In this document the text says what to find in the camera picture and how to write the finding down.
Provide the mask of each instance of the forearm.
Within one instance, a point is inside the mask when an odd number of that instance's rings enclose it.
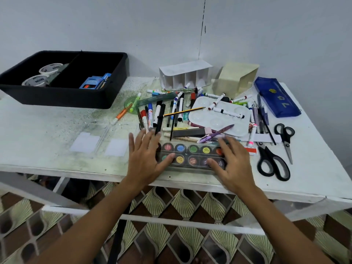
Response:
[[[255,188],[239,196],[267,234],[275,252],[284,263],[332,263],[288,218]]]
[[[90,264],[127,205],[139,193],[124,179],[33,263]]]

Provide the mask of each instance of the watercolor paint palette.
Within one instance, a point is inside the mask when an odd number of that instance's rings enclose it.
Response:
[[[157,162],[163,161],[170,153],[176,154],[171,166],[210,169],[207,165],[207,158],[214,159],[223,169],[227,165],[219,146],[203,144],[187,146],[183,143],[165,142],[159,145],[156,153]]]

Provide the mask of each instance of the roll of tape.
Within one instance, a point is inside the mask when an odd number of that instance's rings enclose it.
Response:
[[[22,82],[23,86],[37,86],[37,87],[44,87],[46,85],[46,78],[47,75],[35,75],[33,77],[30,77],[26,79],[24,82]]]
[[[39,69],[39,73],[49,76],[49,75],[57,72],[62,65],[63,64],[61,64],[61,63],[53,63],[50,65],[43,66],[41,69]]]

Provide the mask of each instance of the white card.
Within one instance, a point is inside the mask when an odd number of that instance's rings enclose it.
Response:
[[[88,134],[83,132],[80,133],[70,147],[70,151],[82,153],[93,152],[95,150],[96,144],[100,139],[100,136],[93,136]]]
[[[105,155],[113,155],[114,157],[123,157],[129,146],[128,139],[111,139]]]

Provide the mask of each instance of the hand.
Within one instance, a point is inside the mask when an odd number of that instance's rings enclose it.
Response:
[[[231,148],[221,138],[219,138],[219,144],[227,162],[226,169],[223,170],[211,158],[207,159],[207,164],[218,175],[228,190],[237,195],[247,193],[256,188],[249,161],[249,153],[236,139],[229,136],[225,138],[230,143]]]
[[[175,154],[171,153],[158,164],[155,154],[159,145],[160,133],[154,135],[155,131],[152,130],[145,135],[145,132],[146,130],[142,129],[135,142],[133,134],[129,134],[130,156],[126,179],[134,184],[138,191],[152,183],[171,164],[175,157]]]

